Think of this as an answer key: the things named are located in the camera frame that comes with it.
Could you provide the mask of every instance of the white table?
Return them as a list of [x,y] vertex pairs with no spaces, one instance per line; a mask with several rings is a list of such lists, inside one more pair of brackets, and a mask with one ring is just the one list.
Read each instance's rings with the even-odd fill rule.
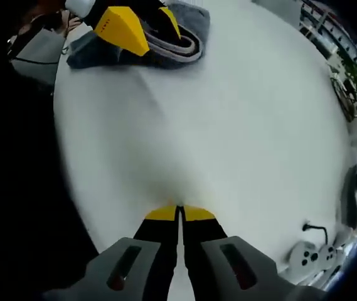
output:
[[215,213],[281,270],[297,241],[323,244],[305,221],[334,239],[346,122],[300,32],[246,1],[202,6],[210,38],[195,65],[76,71],[61,58],[54,109],[73,199],[99,251],[173,198]]

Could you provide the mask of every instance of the white controller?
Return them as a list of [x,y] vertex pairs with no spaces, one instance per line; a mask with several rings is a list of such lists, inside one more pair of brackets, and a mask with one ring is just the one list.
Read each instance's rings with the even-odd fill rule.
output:
[[328,270],[326,270],[322,276],[317,279],[312,286],[316,288],[323,288],[325,284],[328,283],[330,279],[332,279],[337,272],[340,271],[341,266],[343,265],[345,259],[346,259],[346,254],[342,250],[336,250],[336,261],[332,265],[332,267]]
[[293,284],[298,284],[317,273],[319,254],[313,243],[301,241],[293,247],[289,258],[289,267],[280,276]]
[[318,270],[328,270],[336,262],[337,253],[332,245],[324,245],[319,250]]

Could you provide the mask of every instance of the folded fabric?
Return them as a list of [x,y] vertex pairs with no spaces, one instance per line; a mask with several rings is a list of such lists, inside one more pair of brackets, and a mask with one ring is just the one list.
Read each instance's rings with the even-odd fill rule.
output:
[[205,53],[210,15],[203,8],[176,1],[168,8],[173,12],[181,33],[180,45],[163,41],[146,24],[142,24],[149,51],[137,56],[99,38],[93,31],[70,44],[67,63],[73,69],[105,65],[148,65],[175,69],[199,60]]

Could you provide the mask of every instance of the yellow plastic part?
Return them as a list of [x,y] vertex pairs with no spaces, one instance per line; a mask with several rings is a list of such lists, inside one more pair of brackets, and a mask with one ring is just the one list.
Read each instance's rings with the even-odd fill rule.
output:
[[159,8],[159,9],[161,9],[170,18],[171,23],[174,26],[174,29],[176,30],[179,38],[181,39],[181,33],[179,32],[179,28],[178,28],[178,23],[177,23],[176,17],[174,17],[173,13],[166,7]]
[[174,221],[177,206],[165,206],[151,211],[145,219],[156,219],[158,221]]
[[149,51],[141,22],[128,6],[107,8],[94,31],[103,40],[136,55]]
[[215,216],[211,214],[209,211],[198,207],[184,205],[184,211],[185,211],[186,221],[201,221],[205,219],[215,218]]

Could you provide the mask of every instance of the white surface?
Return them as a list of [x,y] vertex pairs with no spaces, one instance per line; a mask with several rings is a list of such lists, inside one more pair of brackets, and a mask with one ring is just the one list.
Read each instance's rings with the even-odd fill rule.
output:
[[[99,251],[174,198],[282,270],[297,241],[324,241],[305,220],[334,239],[346,122],[326,61],[297,30],[246,1],[202,6],[210,39],[195,65],[70,70],[61,58],[54,109],[73,198]],[[182,264],[170,300],[190,298]]]

